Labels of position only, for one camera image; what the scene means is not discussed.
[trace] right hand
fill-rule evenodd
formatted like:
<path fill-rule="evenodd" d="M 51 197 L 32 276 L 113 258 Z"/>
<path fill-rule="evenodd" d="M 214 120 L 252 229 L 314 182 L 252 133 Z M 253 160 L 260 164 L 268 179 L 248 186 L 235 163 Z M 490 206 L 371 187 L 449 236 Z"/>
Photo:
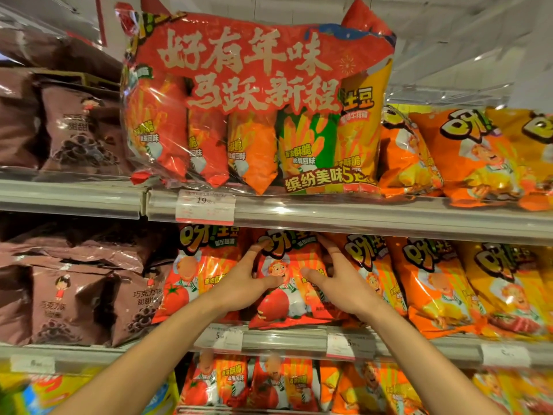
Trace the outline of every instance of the right hand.
<path fill-rule="evenodd" d="M 319 234 L 317 239 L 332 258 L 334 276 L 325 277 L 319 271 L 309 268 L 302 268 L 301 274 L 309 282 L 318 286 L 332 304 L 343 312 L 355 314 L 361 319 L 368 309 L 379 303 L 385 303 L 359 275 L 334 242 Z"/>

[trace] plastic price strip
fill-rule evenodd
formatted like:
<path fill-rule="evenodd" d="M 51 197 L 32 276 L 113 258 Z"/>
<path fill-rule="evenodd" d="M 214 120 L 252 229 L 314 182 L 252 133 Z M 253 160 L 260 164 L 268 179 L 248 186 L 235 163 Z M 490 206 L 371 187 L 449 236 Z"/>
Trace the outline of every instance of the plastic price strip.
<path fill-rule="evenodd" d="M 484 367 L 530 367 L 532 359 L 525 346 L 508 344 L 482 344 Z"/>
<path fill-rule="evenodd" d="M 175 219 L 177 222 L 231 226 L 235 207 L 236 195 L 181 189 Z"/>
<path fill-rule="evenodd" d="M 326 337 L 326 356 L 341 360 L 374 359 L 376 343 L 370 335 L 329 333 Z"/>
<path fill-rule="evenodd" d="M 197 348 L 213 348 L 217 352 L 241 352 L 244 332 L 239 328 L 209 326 L 194 343 Z"/>
<path fill-rule="evenodd" d="M 12 372 L 31 374 L 55 374 L 56 360 L 47 356 L 12 355 L 10 356 Z"/>

